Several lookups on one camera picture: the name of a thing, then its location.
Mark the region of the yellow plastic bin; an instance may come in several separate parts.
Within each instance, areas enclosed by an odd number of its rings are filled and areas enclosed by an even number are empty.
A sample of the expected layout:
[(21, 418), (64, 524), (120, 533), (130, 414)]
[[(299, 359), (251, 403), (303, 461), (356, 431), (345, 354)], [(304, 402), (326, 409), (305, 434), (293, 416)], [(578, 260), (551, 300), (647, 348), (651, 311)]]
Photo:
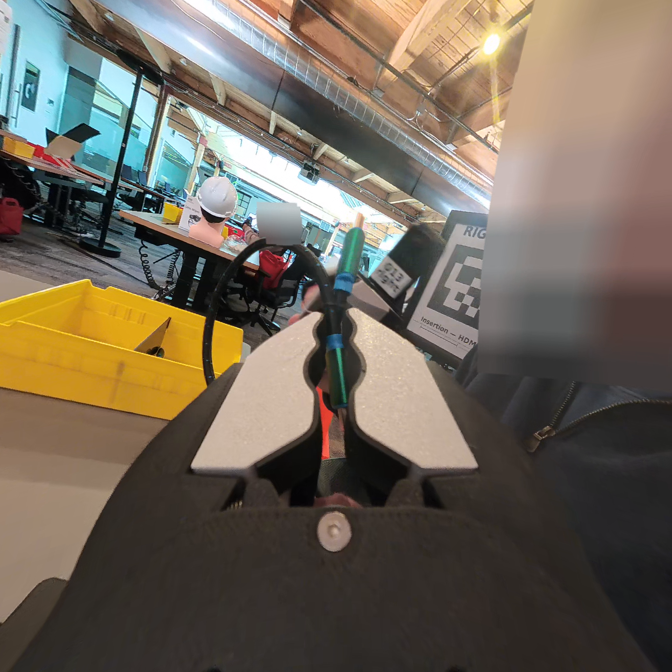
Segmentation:
[(1, 387), (171, 420), (206, 388), (203, 316), (81, 280), (1, 303)]

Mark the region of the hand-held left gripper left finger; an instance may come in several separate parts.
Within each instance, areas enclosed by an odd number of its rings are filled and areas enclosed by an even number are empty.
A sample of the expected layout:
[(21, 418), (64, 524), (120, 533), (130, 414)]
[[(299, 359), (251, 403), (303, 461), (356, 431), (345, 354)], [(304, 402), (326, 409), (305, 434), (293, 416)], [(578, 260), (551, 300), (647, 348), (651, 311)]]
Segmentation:
[(262, 478), (286, 492), (321, 465), (322, 429), (311, 358), (322, 313), (309, 313), (245, 360), (191, 462), (198, 475)]

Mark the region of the long wooden work desk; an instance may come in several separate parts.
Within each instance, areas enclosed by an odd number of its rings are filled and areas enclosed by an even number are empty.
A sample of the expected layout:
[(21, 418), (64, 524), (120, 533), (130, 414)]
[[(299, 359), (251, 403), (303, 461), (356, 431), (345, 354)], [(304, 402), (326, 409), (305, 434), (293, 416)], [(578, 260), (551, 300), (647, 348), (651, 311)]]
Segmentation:
[[(25, 140), (4, 130), (1, 135)], [(32, 159), (1, 151), (1, 198), (16, 199), (24, 208), (23, 216), (40, 216), (48, 228), (88, 236), (84, 220), (100, 225), (95, 216), (87, 214), (87, 206), (96, 204), (103, 210), (104, 181), (86, 175), (71, 162), (43, 155), (41, 147), (33, 146)]]

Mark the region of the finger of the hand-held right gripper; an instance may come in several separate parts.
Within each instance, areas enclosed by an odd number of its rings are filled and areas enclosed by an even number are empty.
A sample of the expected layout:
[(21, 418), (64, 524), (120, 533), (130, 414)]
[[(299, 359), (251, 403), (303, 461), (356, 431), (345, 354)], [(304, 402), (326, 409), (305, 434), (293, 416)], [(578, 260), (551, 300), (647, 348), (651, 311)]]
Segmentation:
[(365, 279), (357, 278), (351, 290), (351, 308), (360, 310), (374, 320), (399, 320), (400, 316)]

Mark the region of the orange traffic cone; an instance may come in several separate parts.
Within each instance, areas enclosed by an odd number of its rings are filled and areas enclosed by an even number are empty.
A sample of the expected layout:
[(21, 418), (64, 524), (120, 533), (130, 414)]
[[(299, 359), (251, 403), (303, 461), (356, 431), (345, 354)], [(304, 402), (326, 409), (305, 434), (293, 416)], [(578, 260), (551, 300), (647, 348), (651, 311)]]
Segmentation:
[(318, 395), (318, 404), (320, 410), (321, 418), (321, 431), (322, 431), (322, 460), (328, 460), (330, 458), (330, 427), (333, 419), (333, 412), (327, 408), (327, 405), (324, 401), (324, 392), (320, 386), (317, 386), (316, 392)]

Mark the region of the red bag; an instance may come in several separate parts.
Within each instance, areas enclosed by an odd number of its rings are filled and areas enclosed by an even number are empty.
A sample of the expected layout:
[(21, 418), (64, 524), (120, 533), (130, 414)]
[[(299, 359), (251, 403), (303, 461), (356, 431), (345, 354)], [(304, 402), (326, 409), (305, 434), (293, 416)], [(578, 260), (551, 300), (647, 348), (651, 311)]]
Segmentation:
[(21, 234), (24, 208), (14, 198), (1, 198), (1, 236), (17, 236)]

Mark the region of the black mesh office chair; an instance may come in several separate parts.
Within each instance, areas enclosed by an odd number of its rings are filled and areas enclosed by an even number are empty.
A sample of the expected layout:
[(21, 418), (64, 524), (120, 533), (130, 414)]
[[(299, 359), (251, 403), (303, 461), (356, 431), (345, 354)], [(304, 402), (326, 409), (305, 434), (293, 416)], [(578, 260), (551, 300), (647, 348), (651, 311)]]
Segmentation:
[(313, 264), (307, 255), (293, 253), (291, 259), (270, 250), (259, 253), (256, 271), (242, 268), (227, 289), (245, 303), (246, 310), (229, 309), (226, 321), (234, 326), (259, 325), (272, 336), (280, 331), (275, 322), (278, 311), (293, 307), (302, 284), (312, 279)]

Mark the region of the black stand pole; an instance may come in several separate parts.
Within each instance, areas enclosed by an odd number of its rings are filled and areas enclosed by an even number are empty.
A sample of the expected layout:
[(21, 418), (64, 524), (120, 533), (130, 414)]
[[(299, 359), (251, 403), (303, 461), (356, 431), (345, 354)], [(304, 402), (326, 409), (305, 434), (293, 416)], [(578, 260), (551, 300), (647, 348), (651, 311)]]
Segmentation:
[(91, 253), (95, 256), (105, 257), (109, 259), (118, 259), (121, 256), (121, 249), (112, 243), (107, 243), (107, 234), (110, 228), (110, 221), (112, 218), (113, 205), (118, 192), (119, 182), (121, 180), (121, 173), (124, 164), (124, 159), (128, 147), (128, 140), (130, 138), (130, 131), (133, 124), (134, 114), (136, 112), (136, 107), (139, 99), (139, 93), (142, 85), (143, 79), (147, 79), (157, 86), (164, 84), (164, 78), (159, 72), (152, 66), (141, 61), (135, 56), (130, 55), (128, 52), (122, 52), (121, 54), (122, 62), (129, 66), (130, 69), (135, 72), (134, 87), (132, 91), (132, 97), (126, 115), (126, 122), (123, 127), (122, 140), (120, 142), (120, 150), (115, 164), (115, 172), (113, 174), (113, 179), (110, 187), (106, 192), (106, 203), (102, 211), (100, 218), (100, 233), (97, 241), (93, 239), (81, 239), (79, 241), (79, 248), (83, 251)]

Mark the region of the person's black top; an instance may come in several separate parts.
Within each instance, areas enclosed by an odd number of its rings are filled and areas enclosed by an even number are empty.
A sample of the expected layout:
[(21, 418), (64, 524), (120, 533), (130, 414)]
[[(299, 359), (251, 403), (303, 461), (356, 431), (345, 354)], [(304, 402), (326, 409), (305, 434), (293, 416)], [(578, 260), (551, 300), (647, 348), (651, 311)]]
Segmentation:
[(483, 374), (455, 379), (507, 425), (565, 503), (604, 592), (671, 670), (671, 393)]

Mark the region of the wooden top office desk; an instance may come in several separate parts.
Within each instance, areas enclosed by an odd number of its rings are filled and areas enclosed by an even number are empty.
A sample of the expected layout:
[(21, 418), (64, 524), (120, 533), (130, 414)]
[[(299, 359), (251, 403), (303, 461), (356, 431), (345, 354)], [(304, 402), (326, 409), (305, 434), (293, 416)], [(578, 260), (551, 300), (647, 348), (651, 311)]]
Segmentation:
[(170, 245), (182, 252), (182, 266), (170, 303), (176, 308), (204, 315), (214, 290), (214, 272), (218, 262), (228, 265), (235, 260), (237, 253), (227, 246), (216, 249), (190, 238), (178, 225), (164, 223), (161, 214), (121, 211), (120, 216), (135, 225), (136, 237), (142, 242)]

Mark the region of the mannequin head white helmet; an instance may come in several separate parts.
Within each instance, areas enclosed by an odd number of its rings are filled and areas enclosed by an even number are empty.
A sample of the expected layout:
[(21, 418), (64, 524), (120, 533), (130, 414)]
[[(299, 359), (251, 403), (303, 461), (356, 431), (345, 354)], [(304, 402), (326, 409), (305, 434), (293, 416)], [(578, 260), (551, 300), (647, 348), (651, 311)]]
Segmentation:
[(237, 209), (237, 191), (227, 177), (213, 176), (203, 182), (196, 198), (199, 216), (189, 228), (189, 237), (219, 249), (225, 224)]

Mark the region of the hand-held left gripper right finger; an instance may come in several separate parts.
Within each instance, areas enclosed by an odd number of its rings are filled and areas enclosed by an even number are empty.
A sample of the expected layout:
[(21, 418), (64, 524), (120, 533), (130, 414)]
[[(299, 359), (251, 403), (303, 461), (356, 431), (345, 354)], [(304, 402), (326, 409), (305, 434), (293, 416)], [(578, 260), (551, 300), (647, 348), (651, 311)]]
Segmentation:
[(358, 308), (346, 319), (346, 456), (362, 480), (389, 494), (407, 478), (475, 473), (476, 457), (421, 352)]

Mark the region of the framed marker sign board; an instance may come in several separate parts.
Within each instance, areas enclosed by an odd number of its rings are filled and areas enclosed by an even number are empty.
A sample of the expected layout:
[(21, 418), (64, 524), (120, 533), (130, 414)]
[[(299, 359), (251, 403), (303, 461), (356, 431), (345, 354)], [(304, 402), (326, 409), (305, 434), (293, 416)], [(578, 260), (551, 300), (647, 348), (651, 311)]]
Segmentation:
[(443, 248), (405, 313), (405, 336), (432, 360), (456, 369), (478, 340), (486, 214), (452, 211)]

